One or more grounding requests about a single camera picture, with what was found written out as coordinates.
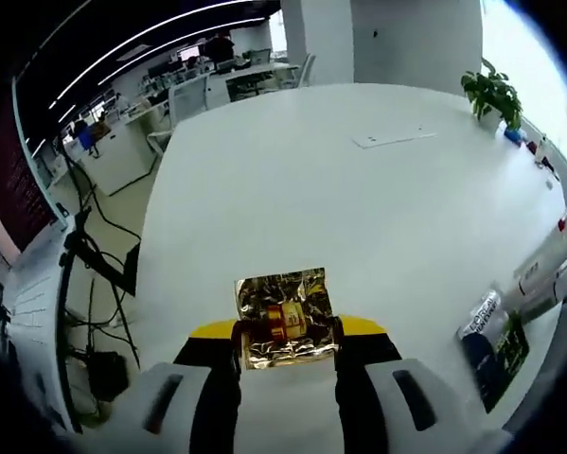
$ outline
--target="white wall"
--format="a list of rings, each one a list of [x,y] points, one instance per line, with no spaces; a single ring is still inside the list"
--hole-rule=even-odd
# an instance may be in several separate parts
[[[350,0],[350,4],[357,82],[463,95],[462,74],[481,68],[479,0]]]
[[[149,73],[149,69],[156,66],[159,63],[171,60],[171,54],[173,50],[169,50],[162,54],[157,55],[151,59],[148,59],[133,68],[131,71],[119,76],[111,82],[113,90],[116,93],[120,93],[127,97],[129,100],[134,100],[140,91],[140,82],[142,78]]]
[[[248,50],[271,49],[271,30],[268,21],[261,26],[235,28],[230,30],[230,39],[235,44],[235,55]]]

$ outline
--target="bottle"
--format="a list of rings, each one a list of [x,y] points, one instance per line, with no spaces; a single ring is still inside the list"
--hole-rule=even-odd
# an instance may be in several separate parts
[[[523,295],[537,288],[543,280],[553,275],[567,260],[567,208],[564,216],[558,220],[548,237],[540,245],[533,258],[522,267],[519,279]]]
[[[543,165],[543,160],[550,154],[550,143],[546,134],[541,137],[538,149],[536,149],[536,164]]]

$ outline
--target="power cord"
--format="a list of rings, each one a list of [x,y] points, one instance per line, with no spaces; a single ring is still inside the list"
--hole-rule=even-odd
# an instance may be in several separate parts
[[[71,318],[74,323],[71,324],[72,327],[80,327],[80,326],[87,326],[87,345],[86,345],[86,350],[85,352],[83,352],[82,350],[76,349],[74,347],[71,347],[71,356],[73,356],[74,358],[80,359],[80,360],[85,360],[87,359],[88,355],[91,355],[92,352],[95,351],[94,348],[94,331],[98,330],[100,331],[102,334],[108,336],[109,338],[113,338],[113,339],[117,339],[118,341],[123,341],[125,343],[127,343],[130,348],[132,349],[132,351],[134,352],[134,356],[136,356],[135,351],[137,351],[137,348],[135,347],[135,345],[133,345],[133,343],[131,342],[131,340],[127,340],[124,338],[121,338],[115,334],[109,333],[108,331],[105,331],[103,326],[104,325],[108,325],[110,323],[110,321],[115,317],[115,315],[119,312],[119,308],[117,308],[117,310],[115,311],[115,314],[113,315],[113,317],[111,317],[111,319],[109,321],[106,322],[92,322],[92,307],[93,307],[93,303],[94,303],[94,280],[92,280],[92,284],[90,287],[90,301],[89,301],[89,309],[88,309],[88,315],[87,315],[87,321],[82,320],[80,318],[78,318],[75,314],[73,314],[71,311],[69,311],[68,309],[66,309],[66,314],[68,315],[69,318]]]
[[[101,253],[100,247],[97,245],[97,243],[94,241],[93,238],[91,238],[90,236],[86,236],[86,239],[97,253]],[[138,369],[139,369],[140,368],[140,357],[138,356],[137,348],[133,344],[132,334],[130,333],[130,327],[128,326],[127,318],[125,317],[125,312],[123,311],[123,307],[121,305],[121,300],[119,299],[119,295],[116,291],[115,284],[113,284],[112,282],[110,284],[111,284],[111,290],[113,291],[113,295],[115,296],[117,310],[119,311],[119,314],[121,315],[121,322],[123,323],[125,335],[127,336],[128,340],[130,341],[130,347],[132,348],[133,358],[135,359],[135,362],[136,362]]]
[[[79,182],[77,181],[77,178],[76,178],[76,176],[73,172],[73,167],[76,168],[81,173],[81,175],[83,175],[83,177],[85,178],[85,180],[89,184],[92,199],[94,199],[94,203],[96,204],[97,211],[99,212],[102,220],[104,220],[104,222],[106,222],[107,224],[115,227],[116,229],[118,229],[122,232],[125,232],[125,233],[127,233],[131,236],[134,236],[135,238],[138,239],[138,241],[141,241],[142,237],[139,234],[137,234],[136,232],[132,232],[131,230],[123,227],[122,225],[117,224],[116,222],[112,222],[110,219],[108,219],[106,217],[106,215],[102,211],[102,207],[100,206],[100,203],[97,201],[96,189],[92,185],[92,180],[87,175],[87,172],[85,172],[85,169],[71,159],[71,157],[68,155],[68,153],[64,149],[64,146],[61,146],[61,155],[64,158],[64,161],[66,162],[66,167],[68,168],[68,172],[70,173],[71,179],[73,180],[73,185],[75,186],[75,190],[77,191],[80,210],[83,209],[83,198],[81,196],[81,190],[80,190]]]

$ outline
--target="white table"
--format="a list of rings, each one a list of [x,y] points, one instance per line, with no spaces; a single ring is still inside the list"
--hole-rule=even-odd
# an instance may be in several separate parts
[[[352,140],[407,131],[436,137]],[[487,416],[455,332],[493,281],[514,285],[563,194],[525,148],[476,126],[464,98],[372,84],[281,91],[180,123],[164,159],[139,258],[144,369],[172,361],[199,325],[237,318],[235,280],[325,267],[335,313],[386,327],[486,426],[523,400],[558,308],[529,326],[531,353]]]

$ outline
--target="led strip light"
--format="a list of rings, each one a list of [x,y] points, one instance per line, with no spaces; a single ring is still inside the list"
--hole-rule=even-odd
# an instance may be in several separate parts
[[[128,66],[130,66],[131,64],[136,63],[138,60],[144,59],[147,55],[151,54],[152,52],[156,52],[157,50],[163,49],[164,47],[167,47],[169,45],[172,45],[174,43],[177,43],[181,40],[185,40],[186,38],[190,38],[192,36],[195,35],[200,35],[202,33],[206,33],[206,31],[211,31],[211,30],[215,30],[217,28],[225,28],[228,26],[238,26],[240,24],[247,24],[249,22],[258,22],[258,21],[263,21],[265,20],[265,17],[261,17],[259,19],[247,19],[244,21],[236,21],[236,22],[231,22],[230,24],[223,24],[221,26],[211,26],[210,28],[206,28],[205,30],[200,30],[200,31],[195,31],[194,33],[190,33],[189,35],[185,35],[185,36],[181,36],[180,38],[176,38],[175,40],[170,41],[169,43],[165,43],[162,45],[159,45],[158,47],[155,47],[154,49],[151,49],[150,51],[142,54],[140,57],[136,57],[135,59],[133,59],[132,61],[128,61],[127,63],[125,63],[123,66],[121,66],[119,69],[115,70],[113,73],[109,74],[106,78],[104,78],[103,80],[101,80],[100,82],[98,82],[98,85],[102,85],[104,82],[106,82],[108,79],[110,79],[112,76],[120,73],[121,71],[123,71],[125,68],[127,68]]]
[[[54,102],[52,102],[49,106],[49,109],[52,109],[56,103],[62,99],[62,97],[66,94],[66,92],[68,92],[73,85],[75,85],[77,82],[79,82],[81,80],[81,78],[83,76],[85,76],[87,73],[89,73],[92,69],[94,69],[99,63],[101,63],[102,61],[104,61],[105,59],[107,59],[108,57],[110,57],[111,55],[113,55],[117,50],[119,50],[121,47],[123,47],[126,44],[131,43],[133,40],[140,38],[141,36],[145,35],[146,33],[149,33],[150,31],[155,30],[156,28],[160,27],[160,26],[164,26],[165,24],[169,24],[170,22],[173,21],[177,21],[178,19],[182,19],[183,17],[187,17],[190,16],[192,14],[196,14],[198,12],[202,12],[202,11],[207,11],[209,9],[213,9],[213,8],[220,8],[220,7],[226,7],[228,5],[235,5],[237,3],[247,3],[247,2],[252,2],[253,0],[232,0],[232,1],[228,1],[228,2],[222,2],[219,3],[217,5],[210,5],[208,7],[203,7],[203,8],[199,8],[199,9],[194,9],[192,11],[189,12],[185,12],[184,14],[179,14],[177,16],[174,17],[170,17],[169,19],[167,19],[166,21],[163,21],[155,26],[150,26],[149,28],[147,28],[144,31],[141,31],[140,33],[133,35],[129,40],[124,41],[123,43],[121,43],[120,45],[118,45],[117,47],[109,50],[106,54],[104,54],[102,57],[100,57],[99,59],[97,59],[96,61],[94,61],[92,64],[90,64],[81,74],[79,74],[75,80],[73,80],[71,83],[68,84],[68,86],[62,90],[62,92],[58,95],[58,97],[54,100]]]
[[[66,118],[66,116],[69,115],[71,112],[73,112],[73,109],[75,109],[75,107],[77,107],[77,104],[73,104],[71,108],[68,111],[66,111],[63,116],[60,117],[60,120],[58,120],[58,122],[62,123],[62,121]]]

